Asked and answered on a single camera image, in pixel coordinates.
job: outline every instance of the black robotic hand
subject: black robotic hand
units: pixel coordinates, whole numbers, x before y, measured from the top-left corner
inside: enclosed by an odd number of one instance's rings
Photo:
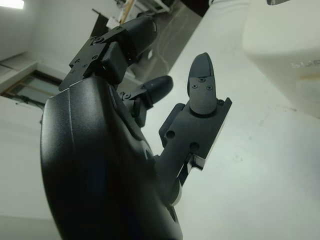
[[[173,87],[169,76],[118,95],[126,68],[155,39],[140,17],[87,41],[46,102],[41,168],[47,200],[64,240],[181,240],[173,205],[191,168],[203,169],[232,102],[217,100],[213,66],[197,56],[189,101],[177,104],[159,130],[154,156],[140,127]]]

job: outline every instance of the screw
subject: screw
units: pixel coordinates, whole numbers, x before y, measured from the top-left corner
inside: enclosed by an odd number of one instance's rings
[[[101,36],[101,37],[98,37],[94,42],[96,43],[96,44],[99,44],[99,43],[101,43],[101,42],[103,42],[105,39]]]
[[[129,99],[130,97],[131,97],[131,94],[126,93],[126,94],[123,96],[123,99]]]

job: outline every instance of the white surface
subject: white surface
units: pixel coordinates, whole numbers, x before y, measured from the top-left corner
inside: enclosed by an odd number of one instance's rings
[[[25,0],[23,9],[0,6],[0,61],[29,48],[41,0]]]
[[[1,240],[61,240],[52,219],[0,216]]]
[[[252,61],[295,108],[318,118],[320,31],[310,23],[318,18],[319,9],[319,0],[273,6],[252,0],[243,32],[243,47]]]
[[[0,96],[0,113],[0,216],[51,219],[40,165],[42,111]]]
[[[194,57],[208,52],[218,98],[233,101],[204,170],[193,169],[175,207],[184,240],[318,240],[320,120],[289,101],[245,57],[248,0],[215,0],[174,64],[172,92],[147,113],[153,153],[158,130],[186,103]]]
[[[114,0],[43,0],[32,36],[30,53],[38,60],[38,70],[64,79],[69,63],[86,43],[98,15],[115,17],[120,10]]]
[[[114,17],[110,17],[108,22],[106,23],[106,26],[109,29],[114,29],[115,27],[119,26],[119,22]]]

